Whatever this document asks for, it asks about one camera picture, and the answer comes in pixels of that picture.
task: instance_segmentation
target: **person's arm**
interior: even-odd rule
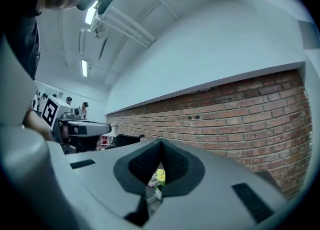
[[[23,125],[26,128],[30,128],[40,133],[47,141],[54,141],[51,135],[51,131],[47,124],[41,119],[32,109],[30,105],[27,113],[24,116]]]

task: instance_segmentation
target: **robotic device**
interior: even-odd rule
[[[66,147],[69,147],[68,153],[76,150],[74,146],[69,144],[69,137],[71,139],[74,137],[76,143],[81,146],[83,142],[88,142],[89,137],[92,138],[89,142],[97,143],[100,135],[111,131],[109,124],[81,120],[78,108],[72,108],[53,96],[48,97],[41,118],[50,128],[53,139],[62,145],[65,152],[67,151]]]
[[[37,89],[7,44],[0,46],[0,94],[6,95],[0,100],[1,169],[51,229],[244,230],[287,202],[274,186],[236,161],[180,142],[157,139],[65,155],[56,142],[21,127]],[[110,131],[107,124],[78,119],[74,109],[53,97],[42,118],[57,141],[64,140],[64,128],[79,137]],[[160,162],[166,186],[150,217],[146,185]]]

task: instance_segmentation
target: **black shirt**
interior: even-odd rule
[[[40,59],[37,1],[19,0],[15,3],[13,13],[4,27],[4,33],[15,56],[33,80]]]

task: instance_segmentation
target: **brick wall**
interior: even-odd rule
[[[290,199],[303,185],[312,121],[296,70],[234,82],[107,116],[117,132],[182,141],[268,170]]]

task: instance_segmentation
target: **yellow flower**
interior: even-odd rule
[[[157,169],[156,171],[156,179],[163,182],[166,180],[166,173],[163,169]]]

